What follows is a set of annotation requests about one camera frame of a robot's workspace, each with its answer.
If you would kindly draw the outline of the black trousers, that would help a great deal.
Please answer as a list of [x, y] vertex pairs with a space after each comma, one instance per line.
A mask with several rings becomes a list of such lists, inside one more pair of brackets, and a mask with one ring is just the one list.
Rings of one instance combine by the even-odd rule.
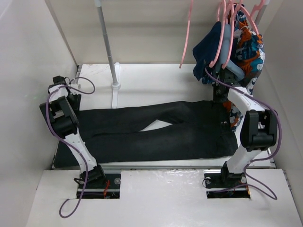
[[82, 110], [76, 116], [98, 163], [221, 158], [238, 148], [225, 107], [213, 101]]

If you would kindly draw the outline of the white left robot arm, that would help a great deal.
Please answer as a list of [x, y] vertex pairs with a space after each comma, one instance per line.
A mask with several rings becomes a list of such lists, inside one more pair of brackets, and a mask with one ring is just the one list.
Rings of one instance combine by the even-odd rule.
[[77, 92], [78, 89], [68, 84], [64, 77], [53, 77], [53, 84], [48, 87], [47, 101], [39, 108], [51, 133], [68, 147], [80, 166], [80, 177], [74, 181], [78, 185], [91, 183], [99, 188], [107, 179], [80, 136], [76, 112], [80, 108], [81, 94]]

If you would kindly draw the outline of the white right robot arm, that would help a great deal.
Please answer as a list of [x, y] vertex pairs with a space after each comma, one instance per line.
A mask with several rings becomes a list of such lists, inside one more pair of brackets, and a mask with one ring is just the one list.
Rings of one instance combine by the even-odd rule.
[[281, 123], [277, 112], [267, 104], [256, 100], [243, 87], [226, 84], [222, 79], [208, 75], [218, 84], [229, 89], [228, 100], [236, 105], [243, 114], [240, 131], [240, 142], [234, 155], [224, 163], [219, 174], [219, 181], [224, 186], [230, 186], [245, 176], [249, 164], [261, 161], [255, 159], [261, 151], [267, 150], [277, 142]]

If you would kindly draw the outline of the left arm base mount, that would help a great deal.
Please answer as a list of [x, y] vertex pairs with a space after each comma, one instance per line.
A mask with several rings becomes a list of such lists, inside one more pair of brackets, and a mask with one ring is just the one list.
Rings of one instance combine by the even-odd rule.
[[84, 190], [83, 199], [119, 199], [121, 186], [120, 173], [106, 173], [106, 180], [88, 182]]

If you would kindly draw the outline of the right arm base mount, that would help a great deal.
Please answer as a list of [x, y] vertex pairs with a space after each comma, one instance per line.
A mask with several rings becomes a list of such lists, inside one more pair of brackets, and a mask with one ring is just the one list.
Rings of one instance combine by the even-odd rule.
[[219, 172], [204, 172], [202, 185], [208, 199], [250, 199], [244, 174], [225, 177]]

